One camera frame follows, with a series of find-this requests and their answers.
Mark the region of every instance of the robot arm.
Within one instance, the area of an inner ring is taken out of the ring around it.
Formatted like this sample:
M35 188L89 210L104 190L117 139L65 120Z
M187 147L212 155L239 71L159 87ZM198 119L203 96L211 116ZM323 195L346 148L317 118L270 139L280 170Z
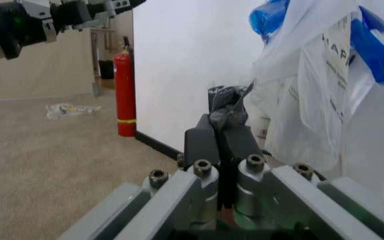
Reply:
M0 59L17 58L23 47L53 42L66 28L104 26L109 18L146 0L14 0L0 3Z

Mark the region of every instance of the trash on floor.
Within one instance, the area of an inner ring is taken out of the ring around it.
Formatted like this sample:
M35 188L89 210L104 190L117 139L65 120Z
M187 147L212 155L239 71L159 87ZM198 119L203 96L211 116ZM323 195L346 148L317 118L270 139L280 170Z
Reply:
M75 116L80 114L92 114L102 108L102 106L75 106L70 103L57 103L47 105L46 117L50 120L59 120L64 116Z

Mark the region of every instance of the yellow band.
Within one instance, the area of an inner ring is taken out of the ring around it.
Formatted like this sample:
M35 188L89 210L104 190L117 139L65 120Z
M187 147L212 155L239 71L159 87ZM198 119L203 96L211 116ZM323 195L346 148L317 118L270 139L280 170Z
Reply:
M121 123L121 124L133 124L135 122L136 122L135 119L128 119L128 120L118 119L118 123Z

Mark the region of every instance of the wall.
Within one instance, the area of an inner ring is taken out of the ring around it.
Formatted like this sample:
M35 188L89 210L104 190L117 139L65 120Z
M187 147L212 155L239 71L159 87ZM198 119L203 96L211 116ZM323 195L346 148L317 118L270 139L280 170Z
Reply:
M92 82L88 29L60 33L56 42L27 46L18 58L0 59L0 100L91 93Z
M207 89L237 83L260 55L248 16L262 0L148 0L133 10L138 131L183 152Z
M360 2L384 19L384 1ZM384 198L384 86L373 87L345 132L344 174Z
M133 11L125 11L111 19L110 26L115 30L114 34L114 46L119 47L119 42L124 44L123 36L127 36L130 45L134 46L133 37Z

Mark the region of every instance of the black baseboard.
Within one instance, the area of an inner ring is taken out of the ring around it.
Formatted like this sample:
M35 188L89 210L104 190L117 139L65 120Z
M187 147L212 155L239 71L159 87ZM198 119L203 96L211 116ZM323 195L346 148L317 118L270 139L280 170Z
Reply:
M167 157L177 161L177 154L181 154L181 151L178 151L156 139L153 139L152 137L143 134L139 131L135 132L135 139L138 141L150 146L151 148L155 149L156 151L166 155Z

